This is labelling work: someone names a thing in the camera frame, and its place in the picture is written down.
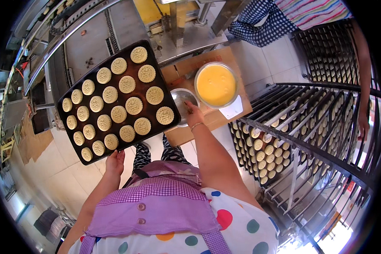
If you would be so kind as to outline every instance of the black baking tray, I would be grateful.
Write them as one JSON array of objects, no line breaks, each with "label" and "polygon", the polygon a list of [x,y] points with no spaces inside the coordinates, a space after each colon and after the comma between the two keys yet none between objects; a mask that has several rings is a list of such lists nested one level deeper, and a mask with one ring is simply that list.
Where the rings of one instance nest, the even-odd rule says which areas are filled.
[{"label": "black baking tray", "polygon": [[[147,53],[148,53],[148,57],[147,57],[147,60],[145,60],[144,63],[134,63],[133,61],[131,61],[131,58],[130,58],[130,53],[131,51],[135,48],[135,47],[144,47],[146,50],[147,50]],[[96,74],[97,74],[97,71],[100,69],[100,68],[103,68],[103,67],[107,67],[110,69],[110,66],[112,64],[112,61],[114,59],[116,59],[117,57],[122,57],[126,60],[127,62],[127,69],[125,72],[123,72],[122,74],[114,74],[112,73],[112,78],[111,80],[107,83],[107,84],[100,84],[97,82],[97,79],[96,79]],[[149,83],[143,83],[141,82],[139,79],[138,79],[138,70],[140,69],[141,66],[143,65],[151,65],[154,67],[155,71],[156,71],[156,77],[155,79],[152,81],[152,82],[149,82]],[[136,88],[134,89],[134,91],[132,91],[131,93],[129,94],[123,94],[120,89],[119,89],[119,81],[120,79],[123,77],[123,76],[126,76],[126,75],[129,75],[129,76],[132,76],[135,81],[136,81]],[[71,94],[72,94],[72,91],[74,89],[80,89],[81,90],[81,87],[82,87],[82,83],[83,81],[85,81],[86,79],[90,79],[92,80],[94,83],[95,83],[95,91],[93,92],[93,94],[91,95],[83,95],[83,100],[80,104],[73,104],[72,106],[72,110],[69,111],[69,112],[64,112],[63,109],[62,109],[62,101],[64,98],[71,98]],[[103,109],[98,112],[98,113],[95,113],[93,112],[90,107],[89,107],[89,102],[90,102],[90,99],[93,97],[93,96],[100,96],[102,97],[102,93],[103,93],[103,90],[104,88],[108,87],[108,86],[113,86],[117,89],[118,91],[118,98],[117,100],[114,102],[114,103],[111,103],[111,104],[108,104],[108,103],[104,103],[104,107]],[[157,86],[159,88],[161,88],[164,92],[164,99],[163,101],[158,104],[158,105],[151,105],[147,102],[147,100],[145,99],[145,93],[147,92],[147,89],[149,89],[150,87],[153,87],[153,86]],[[108,130],[108,131],[101,131],[98,127],[97,127],[97,118],[100,116],[100,115],[103,115],[103,114],[106,114],[106,115],[109,115],[110,116],[110,112],[111,112],[111,109],[114,107],[114,106],[117,106],[117,105],[121,105],[123,106],[124,108],[126,107],[126,100],[130,97],[138,97],[141,99],[142,101],[142,105],[143,105],[143,109],[142,111],[137,114],[137,115],[130,115],[127,113],[127,118],[125,121],[123,121],[122,123],[120,124],[117,124],[115,122],[112,121],[112,126],[111,128]],[[113,56],[107,58],[106,60],[104,60],[102,63],[98,64],[96,67],[94,67],[93,69],[91,69],[91,71],[89,71],[87,74],[85,74],[81,79],[79,79],[58,101],[58,113],[59,113],[59,116],[61,117],[61,120],[65,126],[65,129],[66,129],[66,133],[68,134],[68,137],[69,139],[71,140],[71,143],[72,143],[72,146],[73,148],[75,149],[76,151],[76,154],[77,156],[79,157],[80,161],[84,164],[84,165],[89,165],[97,160],[100,160],[110,154],[112,154],[112,150],[109,150],[106,148],[105,150],[105,153],[102,155],[102,156],[97,156],[95,155],[95,153],[93,152],[92,150],[92,144],[93,142],[95,142],[96,140],[101,140],[103,143],[104,143],[104,137],[107,135],[107,134],[115,134],[117,136],[117,138],[119,139],[119,145],[117,147],[117,150],[123,150],[127,147],[130,147],[132,145],[135,145],[143,140],[146,140],[152,136],[155,136],[163,131],[166,131],[168,129],[171,129],[175,126],[177,126],[179,124],[179,122],[181,121],[181,116],[179,114],[179,111],[171,97],[171,93],[168,91],[167,87],[166,87],[166,82],[164,80],[164,77],[162,75],[162,72],[161,72],[161,69],[158,67],[158,63],[157,63],[157,60],[155,59],[155,55],[154,55],[154,52],[149,44],[149,42],[147,40],[141,40],[141,41],[138,41],[136,43],[133,43],[131,44],[130,46],[122,49],[121,51],[119,51],[118,53],[114,54]],[[81,122],[77,119],[77,116],[76,116],[76,111],[78,109],[78,107],[80,106],[87,106],[87,108],[89,109],[89,119],[84,121],[84,122]],[[173,113],[174,113],[174,119],[172,121],[172,123],[170,124],[167,124],[167,125],[162,125],[160,124],[157,119],[156,119],[156,112],[157,110],[160,108],[160,107],[163,107],[163,106],[167,106],[167,107],[170,107],[172,110],[173,110]],[[73,130],[70,130],[67,125],[66,125],[66,118],[69,116],[69,115],[75,115],[76,117],[76,120],[77,120],[77,127]],[[134,122],[136,119],[140,118],[140,117],[145,117],[147,118],[150,122],[151,122],[151,130],[150,132],[147,134],[147,135],[139,135],[136,133],[135,135],[135,138],[132,142],[130,143],[127,143],[127,142],[124,142],[121,138],[120,138],[120,135],[119,135],[119,131],[120,131],[120,128],[124,125],[131,125],[132,127],[134,126]],[[91,124],[95,127],[95,131],[96,131],[96,136],[94,139],[92,140],[87,140],[85,139],[85,142],[83,145],[76,145],[75,144],[75,141],[73,140],[73,134],[76,132],[76,131],[81,131],[83,132],[83,126],[87,125],[87,124]],[[82,156],[81,156],[81,150],[85,147],[89,147],[90,150],[92,151],[93,153],[93,159],[91,161],[85,161]]]}]

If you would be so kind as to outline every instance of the patterned pants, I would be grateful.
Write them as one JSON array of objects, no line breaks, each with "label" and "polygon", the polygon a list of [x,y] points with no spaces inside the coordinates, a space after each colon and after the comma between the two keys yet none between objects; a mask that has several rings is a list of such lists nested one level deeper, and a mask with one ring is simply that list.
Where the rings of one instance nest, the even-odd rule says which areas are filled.
[{"label": "patterned pants", "polygon": [[[262,26],[254,26],[267,15]],[[273,0],[252,0],[228,28],[237,38],[260,48],[297,29]]]},{"label": "patterned pants", "polygon": [[[170,161],[177,161],[182,162],[184,164],[190,164],[184,156],[184,153],[182,152],[181,147],[175,146],[172,147],[165,136],[163,135],[163,145],[164,145],[164,151],[163,155],[161,156],[161,160],[170,160]],[[141,169],[143,166],[147,165],[151,162],[151,153],[149,152],[149,149],[146,145],[139,143],[137,145],[137,153],[136,157],[134,158],[134,170]]]}]

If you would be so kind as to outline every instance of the woman's hand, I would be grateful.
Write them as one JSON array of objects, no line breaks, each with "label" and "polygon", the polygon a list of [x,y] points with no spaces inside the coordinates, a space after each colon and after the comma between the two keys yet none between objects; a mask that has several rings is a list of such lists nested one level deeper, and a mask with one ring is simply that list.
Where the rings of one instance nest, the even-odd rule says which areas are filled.
[{"label": "woman's hand", "polygon": [[198,106],[193,105],[193,103],[188,100],[185,101],[185,104],[188,106],[188,115],[186,116],[188,126],[192,128],[192,126],[197,123],[204,123],[205,118]]},{"label": "woman's hand", "polygon": [[124,158],[126,153],[124,150],[118,152],[115,150],[110,156],[106,159],[106,173],[114,173],[121,175],[124,170]]},{"label": "woman's hand", "polygon": [[360,136],[358,140],[364,137],[364,141],[367,141],[368,130],[370,129],[370,124],[368,122],[367,113],[365,110],[360,110],[360,114],[358,115],[358,124],[360,127]]}]

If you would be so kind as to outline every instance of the striped shirt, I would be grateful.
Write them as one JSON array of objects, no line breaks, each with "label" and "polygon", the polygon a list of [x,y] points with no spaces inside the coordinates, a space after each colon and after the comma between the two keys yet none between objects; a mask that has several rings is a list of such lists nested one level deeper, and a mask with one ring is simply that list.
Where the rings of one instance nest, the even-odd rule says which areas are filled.
[{"label": "striped shirt", "polygon": [[301,30],[353,17],[340,0],[274,0],[274,2]]}]

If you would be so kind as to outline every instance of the white tile floor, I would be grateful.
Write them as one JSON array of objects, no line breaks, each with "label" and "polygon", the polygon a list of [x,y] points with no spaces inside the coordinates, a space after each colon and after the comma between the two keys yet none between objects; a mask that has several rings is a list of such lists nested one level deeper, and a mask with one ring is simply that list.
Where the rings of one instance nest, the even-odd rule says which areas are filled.
[{"label": "white tile floor", "polygon": [[[244,41],[232,44],[231,49],[239,64],[245,90],[250,99],[265,88],[266,84],[275,82],[307,82],[301,76],[301,63],[293,44],[285,36],[280,40],[258,48]],[[106,170],[102,159],[89,166],[84,166],[76,155],[65,131],[51,130],[54,140],[34,162],[19,168],[35,188],[45,192],[49,200],[57,206],[64,206],[68,213],[76,218],[87,196],[95,188]],[[214,131],[213,135],[225,147],[232,158],[236,160],[233,141],[227,125]],[[151,146],[152,160],[159,160],[163,152],[162,134],[146,140]],[[186,159],[197,166],[197,153],[194,141],[181,146]],[[127,148],[125,170],[121,176],[120,187],[130,177],[136,150]],[[256,195],[259,189],[257,181],[239,168],[243,181],[249,191]]]}]

